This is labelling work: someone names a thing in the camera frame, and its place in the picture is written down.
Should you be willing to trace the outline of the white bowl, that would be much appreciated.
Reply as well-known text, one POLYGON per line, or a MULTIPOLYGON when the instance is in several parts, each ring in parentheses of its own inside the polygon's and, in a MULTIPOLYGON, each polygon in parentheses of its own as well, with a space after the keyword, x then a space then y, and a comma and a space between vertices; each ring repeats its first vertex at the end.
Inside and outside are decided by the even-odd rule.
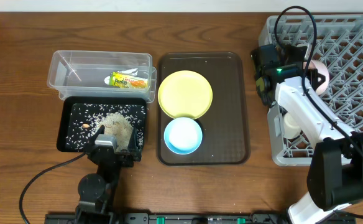
POLYGON ((326 91, 330 77, 327 66, 324 63, 318 60, 312 60, 309 64, 306 77, 309 79, 310 85, 317 95, 321 95, 326 91))

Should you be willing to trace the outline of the green snack wrapper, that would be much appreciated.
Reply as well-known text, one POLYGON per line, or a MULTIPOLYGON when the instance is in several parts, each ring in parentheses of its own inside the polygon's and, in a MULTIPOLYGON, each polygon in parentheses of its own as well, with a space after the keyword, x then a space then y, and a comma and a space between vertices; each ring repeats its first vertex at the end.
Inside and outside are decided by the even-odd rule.
POLYGON ((135 77, 133 75, 113 72, 109 76, 108 85, 118 88, 146 88, 148 80, 145 78, 135 77))

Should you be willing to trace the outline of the yellow plate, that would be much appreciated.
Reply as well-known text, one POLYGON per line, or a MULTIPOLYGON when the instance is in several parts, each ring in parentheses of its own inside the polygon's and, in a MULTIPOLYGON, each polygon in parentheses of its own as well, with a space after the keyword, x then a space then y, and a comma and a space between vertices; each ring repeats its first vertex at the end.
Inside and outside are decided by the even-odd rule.
POLYGON ((180 70, 163 79, 159 86, 161 110, 175 119, 198 119, 211 107, 213 90, 209 81, 198 72, 180 70))

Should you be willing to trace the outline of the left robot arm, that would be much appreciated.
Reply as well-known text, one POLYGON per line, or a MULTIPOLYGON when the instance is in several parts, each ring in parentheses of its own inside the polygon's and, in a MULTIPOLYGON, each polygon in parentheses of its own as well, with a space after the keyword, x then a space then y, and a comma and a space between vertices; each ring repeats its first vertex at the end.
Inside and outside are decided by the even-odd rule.
POLYGON ((50 220, 58 223, 122 223, 122 217, 113 211, 113 200, 119 184, 120 171, 123 167, 133 167, 141 160, 141 151, 137 140, 137 130, 132 129, 125 149, 116 151, 117 137, 105 134, 105 127, 100 128, 88 139, 83 153, 68 161, 59 163, 35 175, 24 187, 19 197, 19 212, 24 223, 29 220, 23 209, 23 199, 32 183, 45 173, 65 166, 87 156, 98 166, 95 173, 84 176, 78 184, 80 196, 75 214, 52 216, 50 220))

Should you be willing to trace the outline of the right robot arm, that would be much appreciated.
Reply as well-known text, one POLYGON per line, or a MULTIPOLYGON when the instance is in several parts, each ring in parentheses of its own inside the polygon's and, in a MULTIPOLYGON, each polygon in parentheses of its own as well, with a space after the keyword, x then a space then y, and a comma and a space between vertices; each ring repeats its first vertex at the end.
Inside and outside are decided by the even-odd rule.
POLYGON ((342 218, 363 219, 345 209, 363 200, 363 133, 342 122, 317 95, 322 74, 312 59, 318 30, 311 12, 313 41, 295 47, 281 43, 275 20, 275 43, 251 52, 257 94, 265 106, 279 105, 305 134, 314 154, 306 179, 308 191, 287 210, 287 223, 325 223, 342 218))

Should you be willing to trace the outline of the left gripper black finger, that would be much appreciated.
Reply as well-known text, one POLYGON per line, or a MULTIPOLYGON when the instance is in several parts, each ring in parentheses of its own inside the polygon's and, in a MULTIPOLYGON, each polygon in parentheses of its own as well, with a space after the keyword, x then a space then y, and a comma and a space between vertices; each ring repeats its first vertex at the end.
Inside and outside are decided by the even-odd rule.
POLYGON ((90 145, 94 145, 95 140, 100 134, 104 134, 105 126, 101 125, 100 128, 90 137, 90 145))
POLYGON ((131 132, 131 136, 129 139, 129 143, 127 146, 128 151, 137 151, 139 149, 139 144, 137 140, 137 129, 133 128, 131 132))

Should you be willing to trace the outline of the light blue bowl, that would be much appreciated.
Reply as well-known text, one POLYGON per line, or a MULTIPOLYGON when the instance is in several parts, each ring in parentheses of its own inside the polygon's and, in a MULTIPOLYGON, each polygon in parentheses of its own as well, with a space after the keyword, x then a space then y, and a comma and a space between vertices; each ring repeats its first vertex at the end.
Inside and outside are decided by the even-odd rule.
POLYGON ((187 155, 199 148, 203 140, 203 131, 193 119, 176 118, 166 125, 163 140, 173 153, 187 155))

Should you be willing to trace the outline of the white tissue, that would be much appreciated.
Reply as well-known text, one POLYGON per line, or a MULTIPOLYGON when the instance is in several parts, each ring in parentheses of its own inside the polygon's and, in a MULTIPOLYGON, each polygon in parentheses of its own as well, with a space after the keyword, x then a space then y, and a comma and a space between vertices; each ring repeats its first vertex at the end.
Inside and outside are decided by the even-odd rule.
MULTIPOLYGON (((136 76, 137 75, 137 71, 138 69, 137 68, 132 68, 132 69, 128 69, 128 70, 119 70, 117 71, 118 73, 121 73, 121 74, 125 74, 125 75, 134 75, 136 76)), ((104 82, 105 84, 109 85, 110 84, 110 78, 111 78, 111 75, 112 73, 110 73, 109 76, 107 76, 105 79, 104 79, 104 82)))

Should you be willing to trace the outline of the white cup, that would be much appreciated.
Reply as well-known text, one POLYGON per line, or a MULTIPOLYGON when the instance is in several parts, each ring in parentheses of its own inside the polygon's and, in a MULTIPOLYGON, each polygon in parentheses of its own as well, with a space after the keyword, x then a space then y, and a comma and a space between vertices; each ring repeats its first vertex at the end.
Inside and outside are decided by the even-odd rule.
POLYGON ((285 113, 283 116, 283 128, 284 128, 284 138, 293 139, 300 135, 301 128, 297 122, 293 119, 290 113, 285 113))

